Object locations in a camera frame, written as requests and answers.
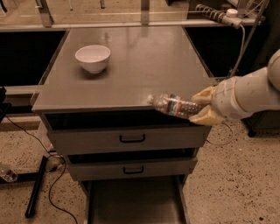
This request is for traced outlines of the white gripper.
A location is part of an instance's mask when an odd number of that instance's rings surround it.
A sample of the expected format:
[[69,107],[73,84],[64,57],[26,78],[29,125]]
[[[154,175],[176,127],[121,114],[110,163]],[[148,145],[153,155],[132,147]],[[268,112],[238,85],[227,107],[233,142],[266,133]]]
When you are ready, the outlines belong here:
[[197,104],[209,104],[189,120],[198,125],[213,126],[221,123],[223,118],[239,120],[249,113],[239,104],[235,94],[237,78],[223,80],[217,86],[207,87],[193,95],[191,101]]

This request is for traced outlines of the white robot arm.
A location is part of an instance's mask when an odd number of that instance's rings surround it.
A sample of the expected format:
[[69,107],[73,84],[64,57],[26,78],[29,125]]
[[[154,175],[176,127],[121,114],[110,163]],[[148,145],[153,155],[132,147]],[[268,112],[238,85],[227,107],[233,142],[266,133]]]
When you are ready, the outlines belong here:
[[204,105],[189,120],[212,126],[225,120],[240,120],[264,110],[280,109],[280,49],[266,67],[244,76],[234,76],[203,89],[191,98]]

